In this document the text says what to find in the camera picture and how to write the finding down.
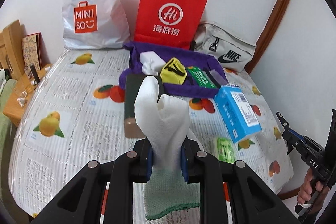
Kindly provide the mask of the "person's right hand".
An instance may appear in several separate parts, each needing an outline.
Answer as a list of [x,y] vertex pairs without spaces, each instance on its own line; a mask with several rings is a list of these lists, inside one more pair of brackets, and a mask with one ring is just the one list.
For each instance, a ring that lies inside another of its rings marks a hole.
[[[299,189],[298,195],[297,195],[297,202],[299,204],[304,204],[305,202],[309,202],[311,199],[311,195],[313,192],[313,188],[311,186],[311,181],[314,179],[313,170],[310,168],[308,169],[304,182],[302,186]],[[326,199],[327,194],[330,191],[329,187],[325,187],[323,189],[323,184],[321,184],[319,181],[315,185],[315,189],[318,192],[322,191],[322,194],[320,195],[319,199],[316,201],[315,205],[318,208],[321,208],[323,206],[324,200]]]

